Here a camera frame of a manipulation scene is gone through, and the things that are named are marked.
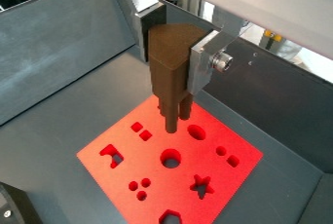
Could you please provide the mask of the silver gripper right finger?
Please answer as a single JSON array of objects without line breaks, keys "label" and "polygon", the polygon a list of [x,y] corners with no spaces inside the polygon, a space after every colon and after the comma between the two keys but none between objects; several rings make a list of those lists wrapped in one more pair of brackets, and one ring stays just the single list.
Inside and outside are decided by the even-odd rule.
[{"label": "silver gripper right finger", "polygon": [[228,45],[252,27],[252,24],[221,7],[215,8],[213,30],[192,47],[188,92],[196,95],[212,80],[213,72],[224,72],[233,57],[227,53]]}]

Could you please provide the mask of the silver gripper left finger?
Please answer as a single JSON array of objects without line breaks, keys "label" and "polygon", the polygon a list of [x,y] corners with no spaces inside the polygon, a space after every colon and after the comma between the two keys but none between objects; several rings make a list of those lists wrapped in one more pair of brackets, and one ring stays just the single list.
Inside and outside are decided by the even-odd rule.
[{"label": "silver gripper left finger", "polygon": [[160,0],[126,0],[130,10],[130,22],[134,30],[140,56],[148,61],[149,29],[160,23],[168,22],[166,6]]}]

